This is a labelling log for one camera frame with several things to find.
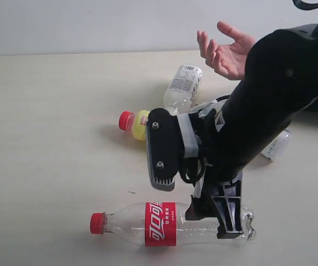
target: red label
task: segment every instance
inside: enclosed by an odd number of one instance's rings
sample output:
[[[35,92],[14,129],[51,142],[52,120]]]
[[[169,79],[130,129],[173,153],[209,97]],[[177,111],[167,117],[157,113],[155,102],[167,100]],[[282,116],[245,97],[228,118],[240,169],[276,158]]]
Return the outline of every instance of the red label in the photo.
[[[176,204],[174,202],[147,202],[145,245],[147,247],[176,245]]]

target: black cable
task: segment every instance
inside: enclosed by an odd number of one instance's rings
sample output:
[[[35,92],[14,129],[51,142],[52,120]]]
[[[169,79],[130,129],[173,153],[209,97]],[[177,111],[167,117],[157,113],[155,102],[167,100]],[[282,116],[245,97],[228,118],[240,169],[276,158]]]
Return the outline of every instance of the black cable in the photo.
[[[311,4],[311,3],[303,2],[302,0],[293,0],[293,4],[300,10],[309,11],[309,10],[314,10],[318,8],[318,3]]]

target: barcode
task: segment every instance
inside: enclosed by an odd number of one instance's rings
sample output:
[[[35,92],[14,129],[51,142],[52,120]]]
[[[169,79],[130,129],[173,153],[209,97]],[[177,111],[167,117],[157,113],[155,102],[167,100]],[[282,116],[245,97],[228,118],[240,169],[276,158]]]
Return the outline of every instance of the barcode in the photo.
[[[183,65],[183,66],[181,67],[181,69],[196,70],[196,71],[197,71],[197,68],[195,68],[194,66],[189,66],[189,65]]]
[[[188,79],[174,79],[169,89],[190,91],[193,81]]]

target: bottle cap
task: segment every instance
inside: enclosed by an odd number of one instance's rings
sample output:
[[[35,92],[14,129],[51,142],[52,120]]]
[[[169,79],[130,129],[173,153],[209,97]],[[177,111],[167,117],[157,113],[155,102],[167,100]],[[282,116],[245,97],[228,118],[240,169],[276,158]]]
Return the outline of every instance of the bottle cap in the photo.
[[[93,213],[90,222],[91,234],[103,234],[104,213]]]
[[[125,111],[120,115],[119,118],[119,128],[128,131],[128,120],[133,115],[132,112]]]

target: tabletop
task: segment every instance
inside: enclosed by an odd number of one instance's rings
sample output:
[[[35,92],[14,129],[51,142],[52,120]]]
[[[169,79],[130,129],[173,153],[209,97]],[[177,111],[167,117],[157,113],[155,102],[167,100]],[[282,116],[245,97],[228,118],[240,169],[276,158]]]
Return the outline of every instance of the tabletop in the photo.
[[[0,57],[0,265],[318,265],[318,114],[292,122],[275,162],[244,170],[256,239],[243,247],[137,247],[92,235],[92,213],[134,202],[190,202],[191,186],[150,185],[145,143],[122,111],[162,106],[176,70],[203,70],[196,103],[230,93],[198,51]]]

